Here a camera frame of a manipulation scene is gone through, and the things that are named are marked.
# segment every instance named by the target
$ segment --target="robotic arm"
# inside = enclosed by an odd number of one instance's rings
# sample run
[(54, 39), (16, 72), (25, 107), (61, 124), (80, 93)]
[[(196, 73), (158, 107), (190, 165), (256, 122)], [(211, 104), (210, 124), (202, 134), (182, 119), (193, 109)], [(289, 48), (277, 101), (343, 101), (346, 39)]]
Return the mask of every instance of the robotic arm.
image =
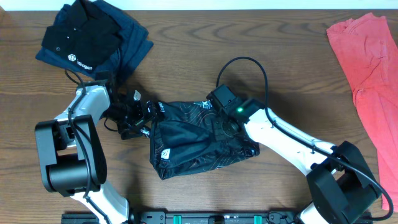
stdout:
[[(64, 215), (63, 223), (84, 223), (88, 220), (100, 224), (224, 224), (238, 221), (255, 224), (356, 223), (381, 194), (368, 179), (328, 157), (337, 155), (339, 159), (360, 167), (374, 180), (363, 156), (354, 145), (344, 142), (335, 146), (315, 139), (277, 117), (262, 103), (243, 101), (227, 86), (221, 85), (207, 98), (224, 117), (224, 131), (231, 135), (246, 133), (254, 141), (291, 162), (306, 176), (313, 202), (299, 213), (144, 212), (134, 215), (128, 201), (106, 180), (106, 161), (95, 126), (101, 118), (106, 117), (117, 122), (122, 139), (142, 136), (148, 132), (144, 124), (155, 116), (156, 110), (150, 102), (142, 105), (138, 92), (115, 97), (112, 89), (106, 80), (81, 84), (77, 88), (76, 98), (62, 114), (54, 120), (38, 123), (35, 128), (45, 188), (49, 192), (59, 192), (64, 197), (80, 201), (95, 214), (91, 219), (81, 215)], [(77, 154), (58, 155), (58, 151), (73, 146), (76, 146)], [(345, 174), (335, 180), (332, 174), (342, 170), (345, 170)]]

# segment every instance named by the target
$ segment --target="red fabric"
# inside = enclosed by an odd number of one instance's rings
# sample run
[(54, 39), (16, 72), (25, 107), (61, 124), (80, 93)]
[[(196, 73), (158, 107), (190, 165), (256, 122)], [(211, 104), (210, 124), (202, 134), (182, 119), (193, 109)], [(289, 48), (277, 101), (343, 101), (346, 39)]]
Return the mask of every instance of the red fabric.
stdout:
[[(386, 18), (369, 13), (326, 30), (354, 105), (377, 148), (380, 183), (398, 210), (398, 49)], [(383, 197), (382, 208), (388, 210)]]

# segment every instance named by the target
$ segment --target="black cylinder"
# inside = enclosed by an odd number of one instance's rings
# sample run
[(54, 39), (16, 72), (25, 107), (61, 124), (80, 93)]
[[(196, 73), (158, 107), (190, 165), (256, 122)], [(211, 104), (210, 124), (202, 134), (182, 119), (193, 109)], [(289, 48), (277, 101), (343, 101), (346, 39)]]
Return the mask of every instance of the black cylinder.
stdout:
[(50, 181), (56, 191), (74, 190), (87, 186), (87, 167), (85, 161), (69, 160), (51, 166)]

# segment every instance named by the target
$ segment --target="red cloth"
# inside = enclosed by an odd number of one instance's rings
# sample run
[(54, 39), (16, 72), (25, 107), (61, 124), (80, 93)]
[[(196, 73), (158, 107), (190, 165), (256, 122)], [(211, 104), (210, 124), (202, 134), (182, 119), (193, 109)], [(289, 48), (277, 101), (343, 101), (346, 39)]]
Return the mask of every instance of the red cloth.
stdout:
[[(398, 49), (386, 17), (372, 13), (326, 30), (354, 105), (377, 148), (380, 183), (398, 210)], [(382, 208), (388, 210), (383, 197)]]

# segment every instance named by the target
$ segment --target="wooden tabletop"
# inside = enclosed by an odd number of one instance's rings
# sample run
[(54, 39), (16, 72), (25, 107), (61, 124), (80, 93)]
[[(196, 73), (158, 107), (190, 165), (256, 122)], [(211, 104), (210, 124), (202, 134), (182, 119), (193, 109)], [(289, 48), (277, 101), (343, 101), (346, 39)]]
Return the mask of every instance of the wooden tabletop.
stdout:
[[(228, 60), (256, 58), (266, 68), (270, 107), (277, 115), (317, 138), (354, 143), (378, 179), (376, 148), (325, 32), (367, 12), (130, 11), (155, 45), (125, 87), (164, 101), (204, 100)], [(65, 212), (87, 211), (48, 193), (40, 177), (34, 127), (60, 114), (76, 88), (61, 68), (35, 59), (56, 13), (0, 12), (0, 223), (59, 223)], [(398, 42), (397, 11), (374, 13), (387, 16)], [(262, 74), (251, 62), (230, 65), (221, 81), (239, 94), (264, 96)], [(102, 124), (97, 130), (108, 180), (134, 208), (300, 210), (311, 201), (305, 177), (268, 148), (219, 170), (161, 180), (149, 163), (148, 139), (122, 141)], [(371, 211), (386, 213), (380, 200)], [(395, 214), (384, 223), (397, 222)]]

